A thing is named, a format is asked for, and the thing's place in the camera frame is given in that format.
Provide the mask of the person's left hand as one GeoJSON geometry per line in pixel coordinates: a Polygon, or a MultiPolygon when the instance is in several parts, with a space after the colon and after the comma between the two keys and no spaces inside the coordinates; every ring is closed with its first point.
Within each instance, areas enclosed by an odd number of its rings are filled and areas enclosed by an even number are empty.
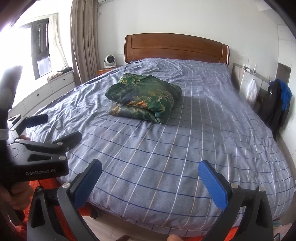
{"type": "Polygon", "coordinates": [[[1,201],[7,202],[15,210],[25,210],[31,202],[33,193],[34,189],[29,182],[16,183],[10,191],[1,185],[1,201]]]}

